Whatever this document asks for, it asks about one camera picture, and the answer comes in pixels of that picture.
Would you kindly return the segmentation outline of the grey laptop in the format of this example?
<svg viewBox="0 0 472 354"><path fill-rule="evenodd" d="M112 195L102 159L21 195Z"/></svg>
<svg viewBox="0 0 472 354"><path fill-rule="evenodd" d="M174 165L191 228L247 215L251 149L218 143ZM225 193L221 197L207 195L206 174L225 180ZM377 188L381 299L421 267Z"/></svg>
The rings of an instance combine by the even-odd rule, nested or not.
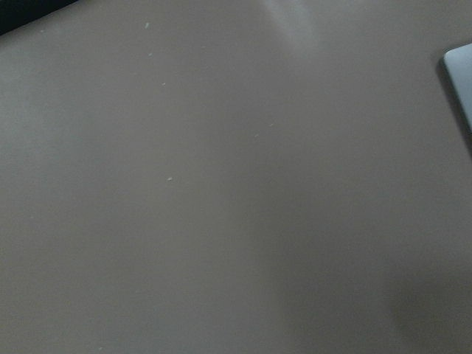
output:
<svg viewBox="0 0 472 354"><path fill-rule="evenodd" d="M471 44L466 44L451 49L442 58L469 133L471 133L471 47Z"/></svg>

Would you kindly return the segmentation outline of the black foam table edge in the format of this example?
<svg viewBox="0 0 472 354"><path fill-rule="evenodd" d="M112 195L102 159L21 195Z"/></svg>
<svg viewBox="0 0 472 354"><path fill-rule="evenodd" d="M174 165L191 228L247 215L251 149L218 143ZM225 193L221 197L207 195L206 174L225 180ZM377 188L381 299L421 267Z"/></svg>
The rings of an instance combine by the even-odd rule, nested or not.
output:
<svg viewBox="0 0 472 354"><path fill-rule="evenodd" d="M75 2L76 0L1 0L0 32L3 35Z"/></svg>

